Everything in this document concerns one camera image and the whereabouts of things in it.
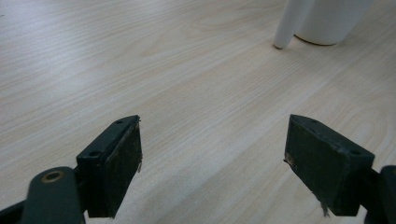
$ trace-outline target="wood grain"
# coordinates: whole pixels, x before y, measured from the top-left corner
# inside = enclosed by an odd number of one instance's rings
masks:
[[[396,6],[345,41],[272,47],[284,1],[2,1],[0,209],[112,121],[142,118],[143,170],[114,220],[362,223],[323,217],[282,161],[289,115],[396,164]]]

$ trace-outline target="wooden floor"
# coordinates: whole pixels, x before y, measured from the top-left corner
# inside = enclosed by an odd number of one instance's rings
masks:
[[[396,164],[396,4],[345,41],[272,46],[285,1],[2,1],[0,209],[137,114],[144,153],[114,220],[362,223],[324,217],[283,162],[290,114]]]

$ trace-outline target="light wood grain surface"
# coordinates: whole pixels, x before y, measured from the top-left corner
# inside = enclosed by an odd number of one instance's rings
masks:
[[[0,2],[0,209],[112,121],[142,122],[142,172],[114,220],[362,223],[323,217],[282,161],[289,115],[396,164],[396,4],[345,41],[272,47],[284,1]]]

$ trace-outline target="screw hole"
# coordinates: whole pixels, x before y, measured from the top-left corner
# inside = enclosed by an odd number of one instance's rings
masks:
[[[41,181],[43,183],[48,184],[48,183],[52,183],[52,182],[55,182],[55,181],[61,179],[63,176],[64,176],[64,172],[53,171],[53,172],[50,172],[50,173],[44,175],[43,178],[41,178]]]
[[[350,151],[353,155],[360,155],[361,153],[358,150],[352,150]]]
[[[91,157],[97,157],[99,155],[100,155],[100,151],[92,151],[92,152],[90,152],[90,156]]]

